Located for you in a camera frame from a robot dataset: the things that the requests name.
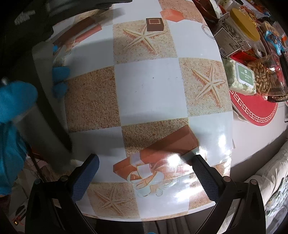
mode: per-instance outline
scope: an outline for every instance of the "white square tile pattern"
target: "white square tile pattern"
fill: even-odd
[[[207,157],[210,166],[216,165],[231,155],[233,112],[192,116],[189,127],[199,141],[199,151]]]
[[[208,36],[212,34],[207,29],[204,30],[208,35],[205,34],[203,24],[192,20],[167,22],[178,58],[206,58],[222,62],[217,43]]]
[[[69,78],[113,65],[112,25],[104,26],[102,30],[80,42],[65,58],[65,66],[70,67]]]
[[[126,158],[121,127],[71,133],[70,137],[75,159],[84,162],[91,153],[99,157],[92,182],[127,182],[113,172],[113,165]]]
[[[188,116],[177,58],[115,65],[115,81],[122,126]]]
[[[161,196],[149,194],[146,197],[138,195],[135,197],[141,218],[161,217],[176,214],[188,210],[190,197],[189,175],[177,178],[178,182],[172,187],[163,190]]]
[[[162,8],[157,0],[133,0],[130,3],[114,4],[113,9],[117,8],[121,9],[121,15],[114,16],[113,24],[161,18]]]

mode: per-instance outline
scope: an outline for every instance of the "starfish print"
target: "starfish print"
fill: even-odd
[[[123,50],[126,51],[129,48],[131,48],[133,45],[136,45],[136,44],[138,44],[140,42],[144,42],[144,44],[146,46],[148,46],[149,49],[151,49],[152,51],[157,53],[157,51],[153,47],[153,42],[152,42],[152,40],[150,38],[158,36],[158,35],[161,35],[164,32],[147,32],[146,29],[147,29],[147,25],[145,25],[142,28],[141,32],[136,32],[136,31],[132,31],[132,30],[129,30],[129,29],[123,29],[123,31],[128,33],[130,36],[136,37],[127,46],[125,46],[125,48]]]
[[[205,86],[198,93],[198,95],[196,96],[196,99],[198,100],[204,94],[206,94],[207,92],[212,90],[212,93],[213,93],[215,99],[219,102],[219,105],[221,107],[221,102],[220,102],[220,99],[219,99],[220,95],[219,95],[217,86],[221,85],[221,84],[224,84],[225,80],[215,80],[214,79],[214,64],[212,63],[212,65],[211,65],[208,77],[203,75],[203,74],[201,74],[200,72],[196,71],[194,68],[192,68],[192,70],[196,73],[196,75],[200,78],[200,80],[205,83]]]
[[[128,202],[130,199],[119,199],[115,200],[115,187],[112,188],[109,197],[106,197],[105,195],[102,195],[98,192],[95,192],[95,195],[97,195],[101,200],[103,200],[105,203],[100,207],[101,210],[112,207],[116,212],[124,216],[120,208],[118,207],[118,204],[123,202]]]

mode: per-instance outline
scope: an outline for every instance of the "blue glove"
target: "blue glove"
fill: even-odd
[[[70,74],[68,67],[52,69],[55,98],[62,98],[67,85],[62,82]],[[14,180],[24,167],[27,154],[25,142],[11,120],[29,110],[37,100],[36,88],[22,81],[0,88],[0,195],[11,193]]]

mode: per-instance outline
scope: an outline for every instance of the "red tray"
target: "red tray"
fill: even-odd
[[[245,96],[230,90],[233,107],[252,124],[265,126],[273,119],[278,103],[265,101],[261,96]]]

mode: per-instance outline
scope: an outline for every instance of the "yellow lid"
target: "yellow lid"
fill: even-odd
[[[260,40],[260,34],[249,18],[236,8],[232,8],[230,16],[238,27],[253,41]]]

